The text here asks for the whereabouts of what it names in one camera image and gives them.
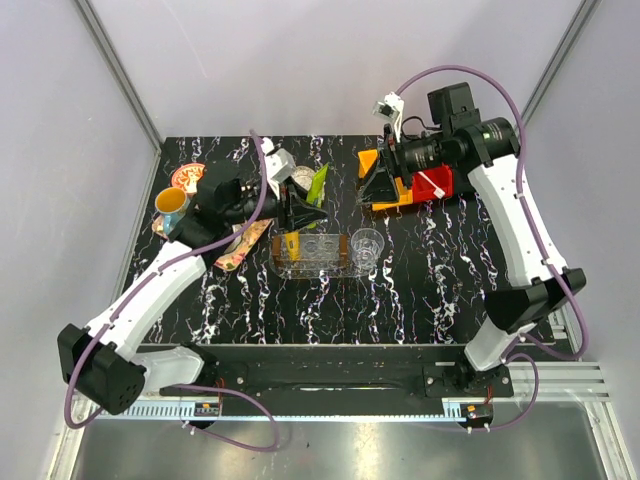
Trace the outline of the green toothpaste tube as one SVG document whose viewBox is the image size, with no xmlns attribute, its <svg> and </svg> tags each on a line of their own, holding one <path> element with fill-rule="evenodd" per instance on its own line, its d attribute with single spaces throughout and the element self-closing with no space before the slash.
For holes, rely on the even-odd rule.
<svg viewBox="0 0 640 480">
<path fill-rule="evenodd" d="M 322 205 L 324 199 L 324 188 L 326 177 L 329 171 L 329 165 L 323 165 L 316 171 L 312 177 L 311 186 L 308 190 L 306 201 L 316 207 Z"/>
</svg>

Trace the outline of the yellow toothpaste tube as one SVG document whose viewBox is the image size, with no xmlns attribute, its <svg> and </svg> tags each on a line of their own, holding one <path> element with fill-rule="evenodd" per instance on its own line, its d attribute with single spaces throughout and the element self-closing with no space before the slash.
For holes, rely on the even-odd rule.
<svg viewBox="0 0 640 480">
<path fill-rule="evenodd" d="M 292 262 L 300 260 L 300 234 L 298 231 L 288 232 L 284 235 L 285 246 L 289 259 Z"/>
</svg>

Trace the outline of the clear toothbrush holder rack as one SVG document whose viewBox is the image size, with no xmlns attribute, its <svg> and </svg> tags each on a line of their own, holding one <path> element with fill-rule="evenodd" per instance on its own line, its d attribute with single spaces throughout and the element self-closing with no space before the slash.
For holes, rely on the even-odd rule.
<svg viewBox="0 0 640 480">
<path fill-rule="evenodd" d="M 349 263 L 348 241 L 344 234 L 300 234 L 300 260 L 292 262 L 285 246 L 284 235 L 273 238 L 270 262 L 274 271 L 284 278 L 314 276 L 344 270 Z"/>
</svg>

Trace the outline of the clear glass tumbler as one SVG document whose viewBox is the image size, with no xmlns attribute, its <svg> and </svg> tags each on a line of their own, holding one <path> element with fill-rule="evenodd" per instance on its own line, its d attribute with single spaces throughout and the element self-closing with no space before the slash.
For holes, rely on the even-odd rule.
<svg viewBox="0 0 640 480">
<path fill-rule="evenodd" d="M 385 240 L 382 234 L 373 228 L 361 228 L 353 233 L 350 239 L 351 259 L 361 270 L 373 268 L 384 249 Z"/>
</svg>

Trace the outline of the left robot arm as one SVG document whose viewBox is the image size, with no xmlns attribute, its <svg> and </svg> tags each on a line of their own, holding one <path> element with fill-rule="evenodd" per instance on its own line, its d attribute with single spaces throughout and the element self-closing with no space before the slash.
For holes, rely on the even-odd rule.
<svg viewBox="0 0 640 480">
<path fill-rule="evenodd" d="M 293 232 L 326 218 L 307 201 L 307 189 L 288 167 L 267 161 L 257 183 L 226 169 L 204 168 L 194 194 L 170 188 L 156 209 L 167 237 L 151 265 L 85 327 L 67 325 L 57 337 L 61 371 L 70 393 L 118 415 L 140 395 L 183 384 L 195 395 L 213 390 L 216 359 L 194 344 L 141 354 L 151 327 L 193 282 L 224 255 L 228 245 L 262 220 Z"/>
</svg>

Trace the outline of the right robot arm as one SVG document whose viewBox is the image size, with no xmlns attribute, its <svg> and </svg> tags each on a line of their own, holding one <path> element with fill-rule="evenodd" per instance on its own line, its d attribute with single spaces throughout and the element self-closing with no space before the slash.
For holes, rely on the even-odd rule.
<svg viewBox="0 0 640 480">
<path fill-rule="evenodd" d="M 436 127 L 431 134 L 402 134 L 404 102 L 394 92 L 373 108 L 385 120 L 375 155 L 360 157 L 356 200 L 393 204 L 417 175 L 447 166 L 479 195 L 507 264 L 509 285 L 484 298 L 485 319 L 461 358 L 446 368 L 441 385 L 476 396 L 501 377 L 505 354 L 525 334 L 563 307 L 586 284 L 580 268 L 568 267 L 518 169 L 520 143 L 511 123 L 482 119 L 470 86 L 458 83 L 428 95 Z"/>
</svg>

